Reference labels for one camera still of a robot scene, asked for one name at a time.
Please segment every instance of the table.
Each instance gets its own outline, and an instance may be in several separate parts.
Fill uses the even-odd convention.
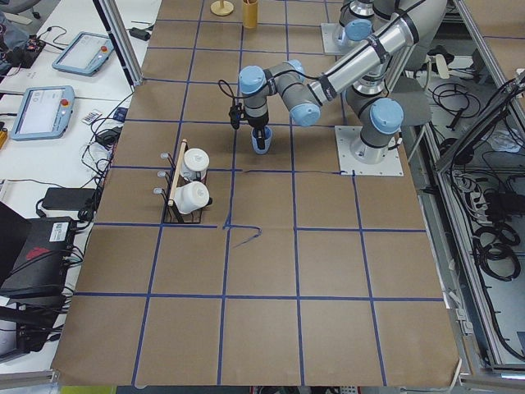
[[[410,175],[338,173],[340,98],[310,128],[269,100],[266,156],[229,125],[217,79],[334,61],[319,55],[323,2],[260,3],[269,23],[250,31],[240,7],[162,3],[52,364],[64,384],[450,384],[458,353]],[[152,193],[182,138],[211,158],[214,202],[191,228],[162,222]]]
[[[133,24],[132,21],[154,22],[160,5],[160,0],[120,0],[117,1],[122,20],[126,28],[147,27]],[[58,25],[67,30],[67,34],[58,39],[59,43],[68,43],[81,31],[105,34],[103,24],[98,17],[91,0],[62,0],[44,23],[39,34],[43,39],[52,41],[62,31],[54,29],[45,33],[49,26]],[[130,37],[135,55],[140,64],[148,42]],[[30,69],[21,69],[14,76],[9,76],[0,84],[0,92],[24,93],[27,88],[35,86],[71,85],[76,97],[83,99],[121,100],[131,93],[121,64],[115,53],[94,76],[79,76],[60,72],[51,67],[59,51],[47,46]]]
[[[17,112],[20,103],[21,96],[4,96],[0,100],[0,112]],[[0,149],[0,178],[12,180],[31,178],[66,187],[81,186],[92,176],[91,171],[80,162],[80,155],[92,133],[80,119],[93,108],[108,114],[117,104],[117,101],[78,98],[75,100],[69,127],[63,137],[56,140],[8,140]],[[5,121],[6,127],[11,129],[14,118],[2,117],[2,121]],[[100,154],[101,157],[107,155],[102,151]],[[2,201],[25,218],[36,218],[34,204],[44,196],[48,187],[31,181],[10,182]],[[71,214],[61,211],[50,213],[51,216]],[[87,235],[86,231],[75,238],[75,244],[81,249],[85,246]],[[66,283],[74,286],[79,271],[80,268],[70,269]],[[51,342],[47,343],[40,352],[0,363],[0,373],[39,372],[49,369],[56,349],[57,343]]]

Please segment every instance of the wooden dowel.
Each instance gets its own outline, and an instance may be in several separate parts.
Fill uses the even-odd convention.
[[[173,180],[171,181],[171,188],[170,188],[170,197],[167,201],[167,204],[172,207],[175,203],[175,190],[177,188],[177,183],[179,182],[179,175],[180,175],[180,166],[182,165],[182,160],[184,159],[184,153],[186,152],[186,145],[188,144],[188,141],[186,138],[182,140],[180,143],[180,149],[179,149],[179,157],[177,158],[177,164],[175,165],[175,171],[173,172]]]

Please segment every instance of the red logo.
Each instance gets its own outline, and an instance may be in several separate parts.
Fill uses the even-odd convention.
[[[33,248],[32,250],[30,250],[30,252],[25,256],[25,259],[26,260],[32,260],[32,259],[36,259],[37,257],[39,257],[40,255],[44,254],[44,253],[47,253],[47,252],[50,252],[51,250],[49,249],[46,249],[46,248],[39,248],[38,246]]]

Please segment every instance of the gray floor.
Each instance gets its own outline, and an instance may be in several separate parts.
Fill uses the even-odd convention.
[[[17,24],[17,26],[27,31],[29,34],[37,34],[42,24],[46,21],[46,19],[48,19],[59,2],[60,0],[42,0],[36,6],[34,6],[34,10],[41,16],[39,20],[33,17],[30,10],[21,12],[21,16],[30,18],[32,21],[29,25]]]

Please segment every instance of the grid of blue tape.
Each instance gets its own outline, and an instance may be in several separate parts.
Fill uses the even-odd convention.
[[[282,1],[285,4],[285,20],[288,21],[288,7],[287,7],[287,1],[290,0],[277,0]],[[301,2],[309,2],[308,0],[296,0]],[[333,3],[327,0],[324,0],[325,3],[325,9],[326,9],[326,19],[328,20],[328,3]],[[193,52],[192,57],[189,65],[189,71],[188,71],[188,78],[187,80],[163,80],[158,79],[159,81],[164,81],[167,83],[172,82],[180,82],[185,83],[185,96],[182,103],[182,109],[180,112],[180,120],[179,121],[164,121],[164,122],[170,122],[177,124],[177,136],[176,136],[176,143],[175,148],[173,151],[173,154],[176,154],[176,147],[179,145],[180,142],[180,132],[181,127],[184,123],[210,123],[210,124],[228,124],[227,122],[218,122],[218,121],[192,121],[192,122],[185,122],[183,120],[185,105],[186,105],[186,99],[188,96],[188,89],[190,84],[193,83],[201,83],[201,84],[210,84],[208,82],[193,82],[190,80],[191,71],[194,64],[194,56],[196,50],[200,50],[200,48],[197,48],[197,39],[199,36],[199,29],[200,24],[202,21],[202,14],[204,9],[205,0],[201,0],[201,9],[200,9],[200,17],[199,20],[196,21],[198,23],[197,26],[197,34],[195,35],[194,40],[194,46],[193,46]],[[289,37],[288,37],[288,23],[285,23],[286,26],[286,52],[283,54],[286,54],[287,59],[290,59],[291,52],[289,51]],[[240,52],[240,59],[239,59],[239,69],[242,64],[242,56],[244,52],[259,52],[259,51],[247,51],[243,50],[242,38],[244,37],[244,28],[241,30],[241,45],[240,50],[235,50],[234,52]],[[343,115],[342,121],[346,123],[346,116],[345,116],[345,108],[343,104],[343,100],[340,99],[340,105],[341,105],[341,114]],[[152,120],[152,119],[129,119],[127,121],[160,121],[160,120]],[[412,233],[424,233],[424,230],[420,229],[381,229],[381,228],[363,228],[362,220],[361,220],[361,210],[359,206],[359,199],[358,199],[358,187],[357,182],[355,180],[355,175],[352,175],[350,177],[351,179],[351,187],[353,188],[354,196],[355,196],[355,208],[357,210],[357,217],[358,217],[358,227],[357,228],[320,228],[320,227],[299,227],[297,224],[297,205],[296,205],[296,190],[295,190],[295,175],[297,173],[301,173],[300,171],[295,170],[294,165],[294,133],[293,133],[293,125],[291,122],[288,124],[280,124],[275,123],[272,124],[273,126],[288,126],[290,128],[290,149],[291,149],[291,170],[257,170],[259,172],[278,172],[278,173],[290,173],[291,174],[291,180],[292,180],[292,197],[293,197],[293,222],[294,222],[294,265],[295,265],[295,287],[296,287],[296,294],[295,295],[228,295],[227,294],[227,278],[228,278],[228,263],[229,263],[229,245],[230,245],[230,239],[231,239],[231,228],[227,229],[227,235],[226,235],[226,249],[225,249],[225,259],[224,259],[224,272],[223,272],[223,280],[222,280],[222,292],[221,294],[216,295],[204,295],[204,294],[175,294],[175,293],[153,293],[153,279],[155,276],[155,269],[157,267],[157,261],[158,261],[158,253],[160,249],[161,239],[162,239],[162,232],[164,228],[167,227],[183,227],[184,225],[179,225],[176,223],[162,223],[162,219],[159,219],[159,224],[156,223],[132,223],[132,222],[97,222],[96,226],[129,226],[129,227],[158,227],[158,234],[157,234],[157,243],[155,247],[155,254],[153,257],[153,264],[151,267],[149,282],[148,282],[148,291],[146,293],[112,293],[112,292],[89,292],[89,291],[77,291],[75,293],[76,296],[91,296],[91,297],[139,297],[139,298],[145,298],[145,306],[144,306],[144,314],[142,318],[142,324],[139,334],[139,343],[137,345],[137,351],[136,351],[136,357],[135,357],[135,366],[133,371],[133,377],[132,377],[132,384],[135,385],[137,374],[139,371],[139,364],[140,364],[140,355],[142,351],[142,345],[144,341],[144,334],[145,334],[145,328],[146,323],[148,319],[148,308],[149,303],[151,299],[155,298],[172,298],[172,299],[211,299],[211,300],[221,300],[221,321],[220,321],[220,335],[219,335],[219,349],[218,349],[218,360],[217,360],[217,385],[221,385],[221,375],[222,375],[222,352],[223,352],[223,341],[224,341],[224,331],[225,331],[225,316],[226,316],[226,301],[227,300],[295,300],[297,303],[297,324],[298,324],[298,339],[299,339],[299,373],[300,373],[300,382],[301,385],[308,384],[308,382],[305,381],[305,373],[304,373],[304,354],[303,354],[303,338],[302,338],[302,321],[301,321],[301,301],[303,300],[330,300],[330,301],[367,301],[370,303],[371,310],[372,310],[372,322],[374,327],[374,334],[376,338],[376,346],[377,346],[377,354],[379,358],[380,368],[381,368],[381,378],[383,385],[387,385],[387,379],[386,379],[386,372],[385,372],[385,365],[382,357],[381,352],[381,339],[379,335],[379,330],[377,326],[377,316],[375,311],[375,303],[380,302],[396,302],[396,301],[403,301],[403,302],[442,302],[442,298],[431,298],[431,297],[375,297],[372,293],[372,286],[371,286],[371,280],[370,280],[370,272],[368,269],[368,260],[367,260],[367,251],[366,251],[366,245],[365,245],[365,239],[364,234],[366,232],[412,232]],[[239,169],[236,169],[235,167],[235,152],[236,152],[236,145],[237,145],[237,131],[234,133],[234,141],[233,141],[233,157],[232,157],[232,164],[231,169],[230,168],[213,168],[209,171],[211,172],[230,172],[231,173],[231,192],[230,192],[230,212],[233,208],[233,198],[234,198],[234,191],[235,191],[235,174],[238,171],[241,171]],[[167,167],[141,167],[141,166],[118,166],[114,165],[112,168],[120,168],[120,169],[154,169],[154,170],[165,170]],[[217,229],[217,226],[214,225],[192,225],[192,228],[204,228],[204,229]],[[299,233],[302,231],[347,231],[347,232],[357,232],[360,235],[361,240],[361,246],[362,246],[362,252],[363,252],[363,261],[365,265],[365,273],[367,278],[367,289],[368,289],[368,296],[366,297],[343,297],[343,296],[311,296],[311,295],[301,295],[300,292],[300,282],[299,282],[299,246],[298,246],[298,239],[299,239]]]

